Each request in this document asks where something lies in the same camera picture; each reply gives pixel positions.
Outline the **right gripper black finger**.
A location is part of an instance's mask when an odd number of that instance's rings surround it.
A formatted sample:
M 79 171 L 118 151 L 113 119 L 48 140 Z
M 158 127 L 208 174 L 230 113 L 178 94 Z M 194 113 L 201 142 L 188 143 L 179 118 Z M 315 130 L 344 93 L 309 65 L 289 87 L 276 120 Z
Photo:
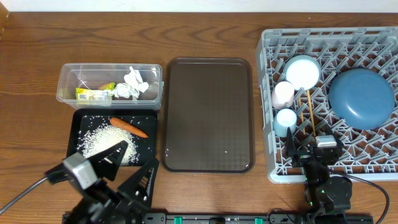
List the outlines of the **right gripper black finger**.
M 333 137 L 335 137 L 335 134 L 333 133 L 333 131 L 331 130 L 331 128 L 330 128 L 330 126 L 329 126 L 328 124 L 325 126 L 325 133 L 326 133 L 328 136 L 333 136 Z
M 293 156 L 295 154 L 294 139 L 290 128 L 287 128 L 287 141 L 285 145 L 285 152 L 287 156 Z

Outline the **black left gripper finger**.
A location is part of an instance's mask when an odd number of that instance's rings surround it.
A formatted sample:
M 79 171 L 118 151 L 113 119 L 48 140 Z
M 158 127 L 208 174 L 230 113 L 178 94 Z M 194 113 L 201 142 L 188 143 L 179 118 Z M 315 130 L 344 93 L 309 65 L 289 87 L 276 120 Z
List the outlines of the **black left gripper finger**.
M 118 194 L 130 204 L 135 204 L 141 208 L 151 208 L 158 168 L 159 161 L 157 159 L 146 162 L 118 187 Z
M 88 158 L 99 178 L 113 181 L 126 153 L 128 143 L 121 141 L 105 151 L 99 152 Z

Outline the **light blue plastic cup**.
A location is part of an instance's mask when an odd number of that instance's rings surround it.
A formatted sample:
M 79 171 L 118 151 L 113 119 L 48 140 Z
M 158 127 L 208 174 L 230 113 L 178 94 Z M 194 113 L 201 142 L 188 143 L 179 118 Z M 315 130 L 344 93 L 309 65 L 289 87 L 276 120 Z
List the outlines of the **light blue plastic cup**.
M 274 117 L 273 128 L 275 135 L 281 138 L 287 136 L 287 129 L 293 134 L 297 127 L 297 115 L 295 111 L 285 108 L 280 110 Z

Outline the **orange carrot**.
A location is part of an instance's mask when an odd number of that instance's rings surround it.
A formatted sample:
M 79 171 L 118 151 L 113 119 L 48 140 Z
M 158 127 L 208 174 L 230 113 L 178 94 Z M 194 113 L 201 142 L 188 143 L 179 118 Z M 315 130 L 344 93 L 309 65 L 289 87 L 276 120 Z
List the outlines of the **orange carrot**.
M 133 126 L 119 118 L 111 118 L 109 121 L 112 126 L 123 129 L 123 130 L 130 132 L 131 134 L 134 134 L 141 138 L 148 138 L 148 135 L 145 132 L 141 131 L 140 129 L 136 128 L 135 126 Z

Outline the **wooden chopstick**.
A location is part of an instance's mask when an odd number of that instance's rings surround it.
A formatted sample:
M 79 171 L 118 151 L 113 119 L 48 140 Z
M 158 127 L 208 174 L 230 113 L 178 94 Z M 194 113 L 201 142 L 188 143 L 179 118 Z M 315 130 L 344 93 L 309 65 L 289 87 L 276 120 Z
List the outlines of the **wooden chopstick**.
M 301 96 L 300 96 L 299 99 L 298 99 L 298 105 L 299 105 L 300 107 L 302 106 L 302 99 L 301 99 Z M 301 118 L 301 122 L 302 122 L 302 124 L 303 124 L 304 121 L 305 121 L 305 120 L 304 120 L 303 112 L 301 112 L 300 118 Z M 302 129 L 302 132 L 303 132 L 304 135 L 306 135 L 306 130 L 305 130 L 305 128 Z
M 316 137 L 316 130 L 315 130 L 315 123 L 314 123 L 314 117 L 313 117 L 313 106 L 312 106 L 312 99 L 310 96 L 310 90 L 307 90 L 307 98 L 308 98 L 308 106 L 309 106 L 309 111 L 310 111 L 310 120 L 312 124 L 312 130 L 313 130 L 313 136 Z

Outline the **dark blue plate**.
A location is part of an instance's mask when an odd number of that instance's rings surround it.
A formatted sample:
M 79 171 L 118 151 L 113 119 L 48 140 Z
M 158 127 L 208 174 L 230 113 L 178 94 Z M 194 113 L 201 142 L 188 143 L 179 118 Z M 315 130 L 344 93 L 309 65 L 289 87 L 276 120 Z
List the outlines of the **dark blue plate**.
M 356 129 L 380 127 L 390 118 L 396 103 L 387 80 L 364 68 L 339 74 L 330 85 L 328 97 L 337 117 Z

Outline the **pink plastic cup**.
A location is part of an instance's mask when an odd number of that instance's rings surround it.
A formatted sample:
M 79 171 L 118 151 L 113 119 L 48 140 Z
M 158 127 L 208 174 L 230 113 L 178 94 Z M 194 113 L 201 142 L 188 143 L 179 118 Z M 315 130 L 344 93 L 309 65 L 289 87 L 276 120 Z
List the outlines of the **pink plastic cup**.
M 290 82 L 283 81 L 276 84 L 271 93 L 272 106 L 278 110 L 292 106 L 294 91 L 294 86 Z

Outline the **light blue bowl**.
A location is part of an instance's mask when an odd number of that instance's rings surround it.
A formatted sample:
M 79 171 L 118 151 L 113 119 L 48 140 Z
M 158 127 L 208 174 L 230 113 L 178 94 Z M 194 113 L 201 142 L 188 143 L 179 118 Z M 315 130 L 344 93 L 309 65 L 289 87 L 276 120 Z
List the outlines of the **light blue bowl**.
M 313 88 L 320 79 L 321 67 L 317 60 L 308 55 L 298 55 L 291 58 L 284 66 L 285 80 L 290 82 L 295 90 L 305 91 Z

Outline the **white paper napkin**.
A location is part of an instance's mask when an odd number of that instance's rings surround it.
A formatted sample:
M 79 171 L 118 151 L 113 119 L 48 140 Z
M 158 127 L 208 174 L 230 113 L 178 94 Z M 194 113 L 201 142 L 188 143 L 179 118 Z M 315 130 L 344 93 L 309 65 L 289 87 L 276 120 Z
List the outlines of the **white paper napkin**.
M 133 88 L 128 83 L 119 83 L 112 91 L 112 95 L 116 98 L 130 98 L 137 100 L 139 98 L 139 91 Z

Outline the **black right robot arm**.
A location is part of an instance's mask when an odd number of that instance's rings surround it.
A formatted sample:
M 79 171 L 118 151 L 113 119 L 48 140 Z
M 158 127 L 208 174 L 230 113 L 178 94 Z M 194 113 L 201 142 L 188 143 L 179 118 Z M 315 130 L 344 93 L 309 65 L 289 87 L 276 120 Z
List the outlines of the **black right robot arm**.
M 305 175 L 305 198 L 312 204 L 315 215 L 341 213 L 351 208 L 352 181 L 347 177 L 332 176 L 328 166 L 343 154 L 343 143 L 327 127 L 326 134 L 317 136 L 308 149 L 296 149 L 293 135 L 287 130 L 285 145 L 293 167 L 300 167 Z

